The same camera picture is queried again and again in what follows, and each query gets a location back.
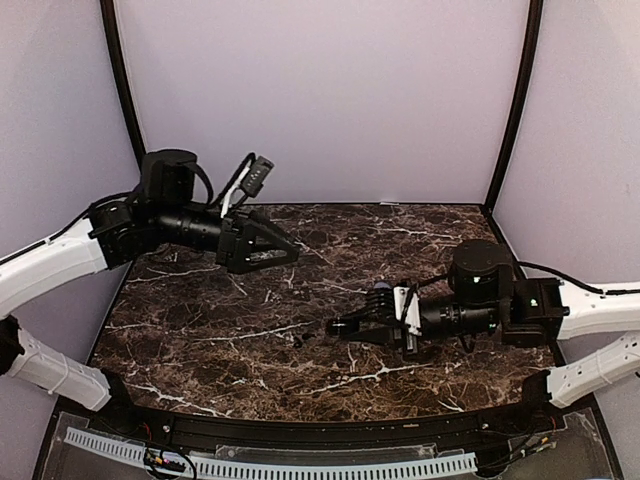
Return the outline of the black wireless earbud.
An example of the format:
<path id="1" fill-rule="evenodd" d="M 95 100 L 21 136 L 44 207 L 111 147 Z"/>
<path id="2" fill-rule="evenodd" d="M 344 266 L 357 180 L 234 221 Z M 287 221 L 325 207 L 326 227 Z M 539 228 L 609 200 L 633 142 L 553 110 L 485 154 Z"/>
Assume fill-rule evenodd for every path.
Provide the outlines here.
<path id="1" fill-rule="evenodd" d="M 296 335 L 293 339 L 294 348 L 302 348 L 310 339 L 314 337 L 313 334 L 305 332 L 302 335 Z"/>

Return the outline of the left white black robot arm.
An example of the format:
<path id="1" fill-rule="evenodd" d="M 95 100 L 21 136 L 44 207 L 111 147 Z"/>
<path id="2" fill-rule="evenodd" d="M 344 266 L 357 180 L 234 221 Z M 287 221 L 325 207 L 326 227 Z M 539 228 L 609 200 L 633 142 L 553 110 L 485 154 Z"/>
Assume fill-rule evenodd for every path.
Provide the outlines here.
<path id="1" fill-rule="evenodd" d="M 272 171 L 254 153 L 240 163 L 220 194 L 196 154 L 164 149 L 142 159 L 138 185 L 90 204 L 58 232 L 1 260 L 1 372 L 49 394 L 101 413 L 120 436 L 141 427 L 140 412 L 120 377 L 83 365 L 37 340 L 14 311 L 71 281 L 114 270 L 162 245 L 211 252 L 231 274 L 246 274 L 295 262 L 293 238 L 255 210 L 256 197 Z"/>

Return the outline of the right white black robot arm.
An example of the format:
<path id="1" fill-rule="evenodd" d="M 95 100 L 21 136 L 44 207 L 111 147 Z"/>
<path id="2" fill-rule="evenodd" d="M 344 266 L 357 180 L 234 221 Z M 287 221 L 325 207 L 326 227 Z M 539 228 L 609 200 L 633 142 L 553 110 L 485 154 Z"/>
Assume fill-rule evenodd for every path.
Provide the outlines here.
<path id="1" fill-rule="evenodd" d="M 472 352 L 479 334 L 502 343 L 535 348 L 596 333 L 620 338 L 561 367 L 526 378 L 522 403 L 510 413 L 521 434 L 534 432 L 549 416 L 605 386 L 639 372 L 639 285 L 591 286 L 552 268 L 544 277 L 516 279 L 518 266 L 507 246 L 480 239 L 453 250 L 444 274 L 395 285 L 381 281 L 361 308 L 326 325 L 348 342 L 388 345 L 414 355 L 422 341 L 456 338 Z"/>

